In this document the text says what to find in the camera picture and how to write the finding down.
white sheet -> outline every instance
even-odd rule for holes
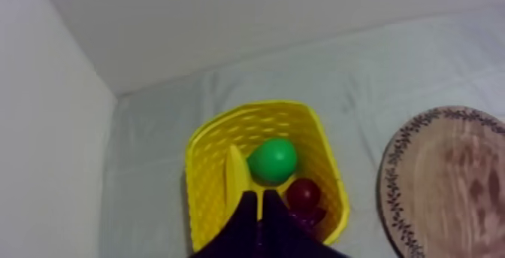
[[[107,152],[101,256],[186,256],[183,153],[192,132],[244,102],[296,99],[322,118],[349,194],[349,225],[334,247],[393,257],[375,201],[388,140],[439,105],[505,120],[504,84],[505,8],[487,8],[291,47],[126,96]]]

yellow basket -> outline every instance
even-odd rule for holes
[[[249,156],[269,138],[288,138],[296,147],[296,173],[277,188],[282,197],[295,178],[310,178],[322,191],[319,206],[327,211],[317,225],[318,239],[334,242],[347,224],[349,202],[337,163],[316,113],[299,102],[249,103],[220,114],[200,127],[186,150],[186,184],[193,250],[210,242],[226,224],[224,164],[230,144]],[[255,185],[255,191],[264,188]]]

red object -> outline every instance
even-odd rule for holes
[[[321,190],[312,180],[299,178],[289,186],[287,199],[291,210],[310,213],[321,199]]]

wooden board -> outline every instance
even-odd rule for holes
[[[466,107],[406,123],[381,163],[378,200],[404,257],[505,257],[505,126]]]

floral pattern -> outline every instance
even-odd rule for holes
[[[445,118],[449,120],[463,120],[469,122],[479,122],[481,126],[487,126],[491,131],[505,135],[505,129],[493,118],[484,117],[478,110],[472,108],[451,109],[435,108],[414,117],[407,125],[400,129],[396,137],[392,151],[386,155],[386,166],[384,180],[386,181],[386,204],[392,213],[391,227],[401,234],[401,240],[408,247],[409,258],[424,258],[425,253],[422,245],[416,239],[412,225],[403,216],[404,209],[400,204],[401,189],[398,186],[397,167],[401,162],[405,150],[409,147],[412,137],[425,126],[429,126],[434,120]]]

